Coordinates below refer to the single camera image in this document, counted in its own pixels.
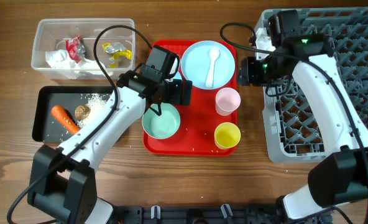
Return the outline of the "orange carrot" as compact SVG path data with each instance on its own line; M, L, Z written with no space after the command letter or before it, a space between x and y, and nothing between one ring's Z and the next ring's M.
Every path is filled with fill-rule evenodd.
M51 109L52 116L72 135L76 134L80 129L75 122L69 117L68 113L60 105L55 105Z

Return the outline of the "yellow plastic cup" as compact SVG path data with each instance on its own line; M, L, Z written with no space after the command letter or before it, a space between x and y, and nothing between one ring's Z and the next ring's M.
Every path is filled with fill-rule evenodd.
M241 131L234 123L221 123L214 131L214 142L219 149L230 149L241 140Z

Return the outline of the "white rice pile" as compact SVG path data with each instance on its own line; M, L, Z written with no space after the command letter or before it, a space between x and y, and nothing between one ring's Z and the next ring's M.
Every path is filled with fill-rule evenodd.
M77 119L76 125L81 129L89 122L97 117L98 113L103 109L104 105L109 100L110 94L89 93L82 98L85 99L85 106L90 109L89 115L84 119Z

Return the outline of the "pink plastic cup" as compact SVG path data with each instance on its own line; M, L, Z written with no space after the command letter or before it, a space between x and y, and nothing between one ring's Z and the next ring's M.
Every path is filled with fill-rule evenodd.
M240 94L233 88L222 88L216 94L216 112L221 116L230 115L238 109L240 104Z

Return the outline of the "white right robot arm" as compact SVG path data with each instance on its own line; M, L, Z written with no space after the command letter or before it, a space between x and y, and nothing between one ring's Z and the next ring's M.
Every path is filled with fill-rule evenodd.
M278 199L282 220L300 222L368 200L368 129L339 77L328 37L304 34L296 10L270 16L268 26L251 39L255 55L242 61L237 80L266 88L279 78L294 81L312 110L326 154L304 187Z

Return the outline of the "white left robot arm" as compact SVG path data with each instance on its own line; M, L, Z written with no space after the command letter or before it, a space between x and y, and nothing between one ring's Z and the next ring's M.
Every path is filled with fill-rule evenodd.
M27 202L57 223L120 223L116 208L99 198L95 174L123 132L152 105L178 97L169 84L180 57L158 45L140 72L122 74L94 120L57 148L43 145L34 155Z

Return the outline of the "green bowl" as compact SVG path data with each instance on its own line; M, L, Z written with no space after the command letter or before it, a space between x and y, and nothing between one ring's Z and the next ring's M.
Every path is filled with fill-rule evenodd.
M142 117L142 127L146 134L154 139L167 139L172 137L179 129L181 117L173 105L169 103L152 104Z

